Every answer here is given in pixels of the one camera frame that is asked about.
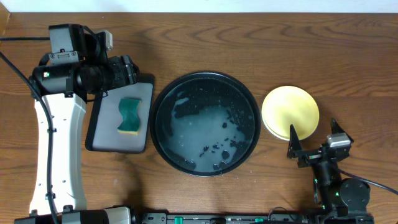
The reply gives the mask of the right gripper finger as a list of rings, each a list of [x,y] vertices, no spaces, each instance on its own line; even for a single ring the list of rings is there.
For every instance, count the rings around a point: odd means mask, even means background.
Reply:
[[[348,139],[351,141],[351,143],[354,143],[354,139],[340,127],[340,125],[337,123],[335,118],[331,118],[330,126],[331,126],[332,134],[345,133],[347,135]]]
[[[290,139],[289,139],[287,157],[288,158],[299,157],[301,152],[302,152],[302,146],[300,144],[299,137],[297,135],[297,132],[296,132],[293,124],[291,124],[290,125]]]

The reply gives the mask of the yellow plate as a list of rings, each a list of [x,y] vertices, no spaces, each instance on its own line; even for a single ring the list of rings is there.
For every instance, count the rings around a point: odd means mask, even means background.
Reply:
[[[317,129],[320,112],[315,99],[296,86],[280,86],[264,98],[261,116],[265,127],[275,137],[288,141],[290,125],[303,140]]]

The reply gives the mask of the green yellow sponge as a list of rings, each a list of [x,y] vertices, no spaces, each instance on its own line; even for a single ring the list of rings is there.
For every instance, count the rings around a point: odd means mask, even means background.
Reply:
[[[134,98],[122,98],[118,110],[122,116],[122,122],[118,126],[118,132],[122,134],[138,135],[141,128],[141,121],[138,116],[138,109],[141,100]]]

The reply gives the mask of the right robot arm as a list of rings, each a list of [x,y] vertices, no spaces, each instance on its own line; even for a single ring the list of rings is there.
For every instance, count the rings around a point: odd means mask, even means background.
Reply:
[[[313,171],[314,200],[323,211],[315,214],[315,223],[374,223],[367,212],[370,201],[370,186],[354,177],[342,178],[338,163],[349,157],[354,140],[332,119],[331,134],[318,149],[302,148],[298,134],[290,125],[287,151],[289,159],[297,159],[299,168],[310,167]]]

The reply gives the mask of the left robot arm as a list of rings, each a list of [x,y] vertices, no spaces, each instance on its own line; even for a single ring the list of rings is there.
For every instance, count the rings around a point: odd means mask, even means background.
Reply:
[[[34,196],[27,218],[15,223],[57,223],[65,207],[84,210],[81,179],[81,129],[87,96],[100,100],[106,91],[135,83],[139,68],[128,55],[42,57],[29,78],[39,123]]]

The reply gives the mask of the rectangular black tray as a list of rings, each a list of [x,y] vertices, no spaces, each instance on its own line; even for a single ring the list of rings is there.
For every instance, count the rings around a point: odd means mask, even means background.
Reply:
[[[93,103],[85,147],[89,151],[138,154],[144,151],[155,77],[150,73],[139,75],[137,83],[108,91],[108,96]],[[124,121],[119,110],[122,99],[139,100],[136,134],[122,133],[118,127]]]

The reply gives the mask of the round black tray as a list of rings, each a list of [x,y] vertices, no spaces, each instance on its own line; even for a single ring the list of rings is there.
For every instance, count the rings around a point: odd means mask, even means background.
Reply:
[[[211,177],[239,167],[253,152],[261,117],[249,89],[224,73],[195,72],[168,84],[158,95],[150,135],[174,169]]]

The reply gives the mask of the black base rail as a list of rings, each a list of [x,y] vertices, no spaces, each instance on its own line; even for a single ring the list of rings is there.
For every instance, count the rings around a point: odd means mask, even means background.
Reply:
[[[265,223],[334,223],[334,224],[372,224],[374,218],[370,215],[361,217],[338,218],[335,215],[297,213],[273,208],[267,214],[205,214],[205,213],[168,213],[146,212],[134,213],[132,224],[265,224]]]

